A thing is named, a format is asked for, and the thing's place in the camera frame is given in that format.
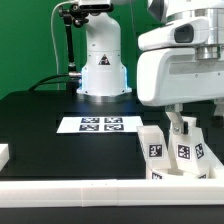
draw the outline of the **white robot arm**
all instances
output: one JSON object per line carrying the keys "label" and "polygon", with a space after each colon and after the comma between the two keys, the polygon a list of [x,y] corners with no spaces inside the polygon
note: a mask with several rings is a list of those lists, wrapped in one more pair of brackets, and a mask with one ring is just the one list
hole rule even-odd
{"label": "white robot arm", "polygon": [[121,63],[120,26],[106,13],[113,10],[113,4],[129,2],[130,0],[72,1],[68,14],[72,21],[69,22],[78,28],[85,24],[87,39],[87,63],[82,69],[82,85],[77,90],[79,98],[114,102],[131,92],[131,88],[127,86],[127,69]]}
{"label": "white robot arm", "polygon": [[223,97],[224,1],[160,2],[168,23],[139,38],[139,99],[162,106]]}

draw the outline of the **green wall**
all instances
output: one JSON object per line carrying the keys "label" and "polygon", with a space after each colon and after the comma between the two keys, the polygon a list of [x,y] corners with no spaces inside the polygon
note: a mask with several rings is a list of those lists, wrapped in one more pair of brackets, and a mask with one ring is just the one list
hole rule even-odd
{"label": "green wall", "polygon": [[[0,98],[27,90],[42,78],[56,74],[50,32],[50,18],[60,0],[1,0],[0,2]],[[146,0],[133,3],[136,36],[158,26],[146,10]],[[128,84],[136,87],[136,46],[130,5],[116,6],[110,14],[122,29],[122,62],[128,68]],[[55,18],[56,42],[61,71],[67,70],[67,50],[63,21]],[[74,51],[80,69],[86,61],[85,28],[74,28]]]}

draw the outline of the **black table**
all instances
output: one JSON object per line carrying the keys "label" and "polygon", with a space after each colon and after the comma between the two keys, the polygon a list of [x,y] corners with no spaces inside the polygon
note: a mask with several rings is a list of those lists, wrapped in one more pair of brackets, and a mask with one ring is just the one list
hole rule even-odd
{"label": "black table", "polygon": [[[211,125],[212,102],[184,105],[205,142],[224,160],[223,129]],[[118,103],[78,101],[66,91],[14,92],[0,101],[0,143],[10,161],[0,180],[142,179],[145,162],[136,133],[56,134],[64,116],[141,116],[168,140],[164,107],[144,107],[133,94]],[[222,223],[224,206],[0,209],[1,223]]]}

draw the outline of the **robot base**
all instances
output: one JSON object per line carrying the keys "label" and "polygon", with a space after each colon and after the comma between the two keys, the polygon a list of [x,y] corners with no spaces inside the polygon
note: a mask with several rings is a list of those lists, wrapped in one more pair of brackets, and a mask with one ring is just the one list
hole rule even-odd
{"label": "robot base", "polygon": [[130,99],[132,96],[132,89],[128,88],[126,92],[116,95],[116,96],[94,96],[94,95],[88,95],[82,92],[77,91],[77,98],[79,100],[86,100],[94,103],[115,103],[115,102],[121,102],[123,100]]}

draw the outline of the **white block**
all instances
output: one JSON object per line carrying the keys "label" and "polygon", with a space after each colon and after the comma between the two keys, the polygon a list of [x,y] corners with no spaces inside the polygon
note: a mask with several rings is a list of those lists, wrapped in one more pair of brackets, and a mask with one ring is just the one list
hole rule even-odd
{"label": "white block", "polygon": [[0,171],[8,161],[9,161],[8,144],[0,144]]}
{"label": "white block", "polygon": [[139,126],[137,131],[147,166],[154,169],[170,168],[170,160],[161,129],[158,126]]}
{"label": "white block", "polygon": [[206,145],[210,170],[209,170],[209,178],[212,179],[224,179],[224,166],[219,161],[219,159],[215,156],[212,150]]}
{"label": "white block", "polygon": [[201,128],[189,127],[187,135],[170,132],[178,169],[200,175],[209,168],[209,160]]}
{"label": "white block", "polygon": [[82,181],[0,181],[0,208],[82,206]]}
{"label": "white block", "polygon": [[84,181],[81,189],[82,206],[117,206],[117,181]]}
{"label": "white block", "polygon": [[[196,117],[182,117],[185,122],[188,123],[188,127],[196,127],[197,118]],[[170,132],[173,132],[173,125],[172,122],[170,124]],[[171,141],[171,135],[169,136],[169,143],[168,143],[168,155],[171,160],[171,167],[173,169],[177,169],[177,163],[176,163],[176,156],[174,152],[174,148]]]}

